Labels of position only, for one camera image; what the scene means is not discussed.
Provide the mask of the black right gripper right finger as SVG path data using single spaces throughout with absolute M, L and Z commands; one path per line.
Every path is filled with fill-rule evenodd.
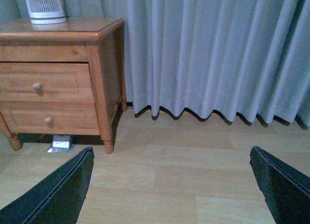
M 310 222 L 310 178 L 264 149 L 254 146 L 250 165 L 277 224 Z

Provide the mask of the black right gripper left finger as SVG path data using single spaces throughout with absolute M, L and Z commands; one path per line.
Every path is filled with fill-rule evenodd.
M 75 224 L 94 165 L 91 146 L 0 210 L 2 224 Z

